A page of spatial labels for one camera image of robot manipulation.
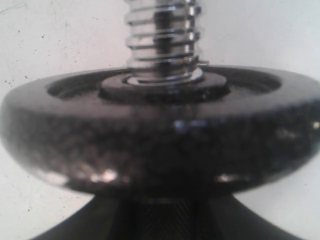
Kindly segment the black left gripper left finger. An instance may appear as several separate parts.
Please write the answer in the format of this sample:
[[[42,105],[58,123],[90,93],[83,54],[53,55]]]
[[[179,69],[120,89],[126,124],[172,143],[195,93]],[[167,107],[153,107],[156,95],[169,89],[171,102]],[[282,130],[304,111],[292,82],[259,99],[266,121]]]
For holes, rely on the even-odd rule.
[[[37,236],[38,240],[127,240],[129,200],[95,196],[72,216]]]

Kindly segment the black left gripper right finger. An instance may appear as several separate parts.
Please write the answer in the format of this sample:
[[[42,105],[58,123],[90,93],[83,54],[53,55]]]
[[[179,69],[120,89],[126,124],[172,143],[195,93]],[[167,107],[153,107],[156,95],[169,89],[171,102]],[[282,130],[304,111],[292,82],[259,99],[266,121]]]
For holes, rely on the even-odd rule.
[[[199,240],[299,240],[258,216],[234,196],[203,202],[198,216]]]

